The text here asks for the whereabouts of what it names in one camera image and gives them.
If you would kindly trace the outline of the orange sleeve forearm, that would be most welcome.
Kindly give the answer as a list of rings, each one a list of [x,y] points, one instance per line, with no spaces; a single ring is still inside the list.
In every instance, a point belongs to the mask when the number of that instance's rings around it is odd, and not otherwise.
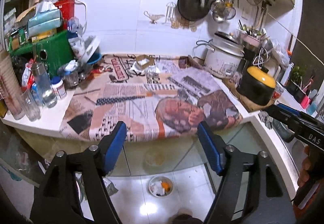
[[[299,202],[293,202],[297,223],[323,223],[323,180],[317,181]]]

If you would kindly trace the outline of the right hand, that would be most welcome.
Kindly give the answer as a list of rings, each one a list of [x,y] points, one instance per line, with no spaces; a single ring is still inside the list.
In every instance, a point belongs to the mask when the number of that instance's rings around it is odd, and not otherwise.
[[[304,148],[304,152],[306,154],[306,158],[302,162],[302,168],[297,181],[298,187],[304,186],[304,184],[309,180],[310,176],[308,171],[312,168],[312,162],[310,160],[310,147],[306,146]]]

